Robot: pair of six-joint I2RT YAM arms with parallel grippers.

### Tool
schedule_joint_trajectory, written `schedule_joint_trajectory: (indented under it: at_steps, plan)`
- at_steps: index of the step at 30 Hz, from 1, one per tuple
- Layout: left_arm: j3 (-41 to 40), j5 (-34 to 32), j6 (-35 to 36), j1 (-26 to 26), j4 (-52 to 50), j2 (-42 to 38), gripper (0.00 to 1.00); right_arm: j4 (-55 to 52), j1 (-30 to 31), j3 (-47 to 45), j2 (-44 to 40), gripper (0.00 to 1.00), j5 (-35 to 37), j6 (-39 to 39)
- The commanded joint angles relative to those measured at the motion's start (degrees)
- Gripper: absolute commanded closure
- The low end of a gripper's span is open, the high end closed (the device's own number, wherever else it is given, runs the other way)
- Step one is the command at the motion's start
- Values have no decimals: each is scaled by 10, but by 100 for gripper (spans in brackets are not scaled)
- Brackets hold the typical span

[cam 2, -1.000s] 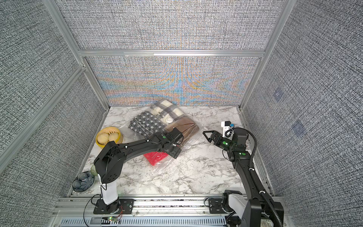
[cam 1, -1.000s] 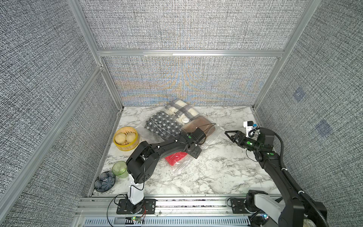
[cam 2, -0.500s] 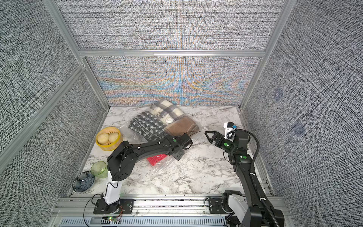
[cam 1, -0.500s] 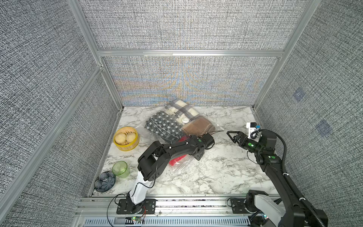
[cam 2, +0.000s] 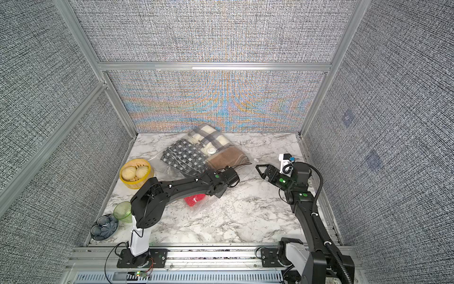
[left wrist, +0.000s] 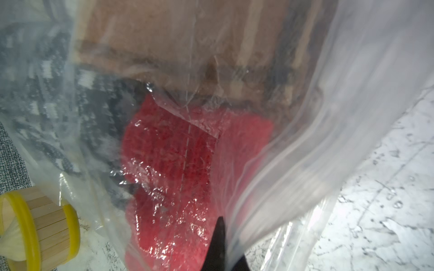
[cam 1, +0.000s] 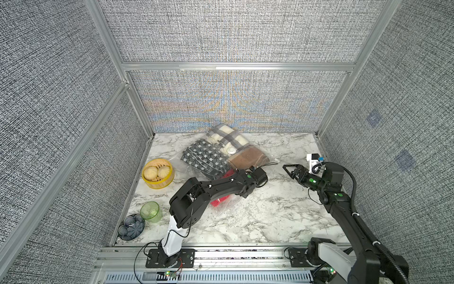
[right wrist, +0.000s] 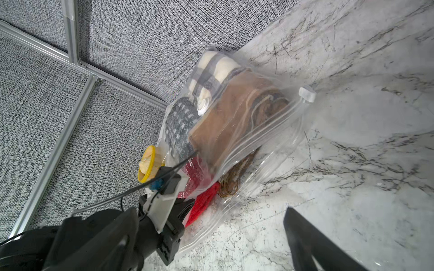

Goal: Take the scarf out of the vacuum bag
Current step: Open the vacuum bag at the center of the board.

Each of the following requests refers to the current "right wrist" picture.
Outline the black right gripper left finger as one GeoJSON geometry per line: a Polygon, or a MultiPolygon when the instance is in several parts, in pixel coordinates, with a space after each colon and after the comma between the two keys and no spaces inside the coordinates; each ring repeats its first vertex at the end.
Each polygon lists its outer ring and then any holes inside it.
{"type": "Polygon", "coordinates": [[[87,219],[63,221],[44,263],[44,271],[134,271],[139,230],[135,208],[99,211],[87,219]]]}

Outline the brown fringed scarf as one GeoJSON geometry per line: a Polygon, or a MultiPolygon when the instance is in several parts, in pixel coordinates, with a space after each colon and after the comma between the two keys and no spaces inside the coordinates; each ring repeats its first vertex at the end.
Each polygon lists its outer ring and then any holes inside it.
{"type": "Polygon", "coordinates": [[[250,69],[233,77],[189,131],[222,197],[236,194],[270,139],[276,120],[293,105],[291,89],[250,69]]]}

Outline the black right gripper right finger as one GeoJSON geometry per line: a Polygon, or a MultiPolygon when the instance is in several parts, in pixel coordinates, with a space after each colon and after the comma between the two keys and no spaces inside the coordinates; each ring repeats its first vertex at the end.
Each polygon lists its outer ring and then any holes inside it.
{"type": "Polygon", "coordinates": [[[293,208],[287,208],[283,221],[293,266],[296,271],[365,271],[329,238],[293,208]]]}

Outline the red knitted scarf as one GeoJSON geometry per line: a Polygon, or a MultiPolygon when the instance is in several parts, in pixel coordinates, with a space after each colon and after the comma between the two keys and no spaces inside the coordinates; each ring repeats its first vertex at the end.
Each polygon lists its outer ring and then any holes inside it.
{"type": "Polygon", "coordinates": [[[193,224],[208,208],[216,196],[220,183],[214,180],[214,175],[209,172],[207,164],[199,155],[189,159],[182,169],[188,177],[188,182],[183,191],[178,194],[179,199],[194,199],[194,205],[188,213],[188,219],[184,220],[185,227],[193,224]]]}

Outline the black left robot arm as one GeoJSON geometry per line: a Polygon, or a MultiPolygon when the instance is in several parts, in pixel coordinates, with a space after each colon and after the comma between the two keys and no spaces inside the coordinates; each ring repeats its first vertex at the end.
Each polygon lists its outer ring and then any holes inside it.
{"type": "Polygon", "coordinates": [[[1,270],[139,271],[153,252],[169,265],[194,202],[175,199],[161,230],[151,214],[143,211],[145,203],[156,203],[156,199],[142,196],[138,209],[107,209],[82,219],[79,213],[105,202],[88,206],[71,213],[60,226],[22,232],[1,243],[1,270]]]}

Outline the clear plastic vacuum bag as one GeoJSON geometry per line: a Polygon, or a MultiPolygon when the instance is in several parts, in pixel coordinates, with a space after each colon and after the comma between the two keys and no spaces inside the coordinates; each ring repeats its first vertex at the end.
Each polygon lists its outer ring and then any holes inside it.
{"type": "Polygon", "coordinates": [[[316,92],[257,71],[231,53],[205,50],[168,105],[156,159],[180,170],[182,235],[198,246],[301,142],[316,92]]]}

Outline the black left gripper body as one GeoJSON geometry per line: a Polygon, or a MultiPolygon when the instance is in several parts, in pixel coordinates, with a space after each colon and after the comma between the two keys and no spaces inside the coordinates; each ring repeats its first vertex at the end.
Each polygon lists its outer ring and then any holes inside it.
{"type": "Polygon", "coordinates": [[[163,231],[158,233],[150,218],[144,215],[143,206],[148,201],[145,194],[139,201],[138,253],[144,259],[157,252],[165,265],[173,262],[185,232],[183,224],[195,203],[194,199],[177,199],[170,212],[163,231]]]}

